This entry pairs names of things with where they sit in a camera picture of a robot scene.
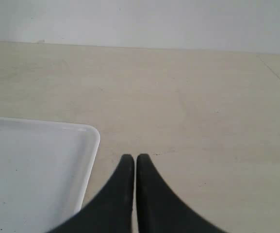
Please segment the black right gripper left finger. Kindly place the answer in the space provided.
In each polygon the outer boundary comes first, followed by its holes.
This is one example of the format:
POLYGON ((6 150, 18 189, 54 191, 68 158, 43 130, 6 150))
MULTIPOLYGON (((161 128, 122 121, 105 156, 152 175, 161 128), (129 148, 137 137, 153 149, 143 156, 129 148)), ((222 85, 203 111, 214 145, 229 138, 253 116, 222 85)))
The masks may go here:
POLYGON ((131 233, 134 159, 124 154, 104 187, 52 233, 131 233))

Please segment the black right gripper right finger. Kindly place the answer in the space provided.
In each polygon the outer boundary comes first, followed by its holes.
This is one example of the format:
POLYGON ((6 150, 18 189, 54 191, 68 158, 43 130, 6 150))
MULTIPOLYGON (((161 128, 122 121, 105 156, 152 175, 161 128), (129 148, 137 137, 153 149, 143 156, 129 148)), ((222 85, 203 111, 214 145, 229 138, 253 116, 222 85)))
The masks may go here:
POLYGON ((171 190, 148 154, 140 154, 136 160, 136 208, 140 233, 223 232, 171 190))

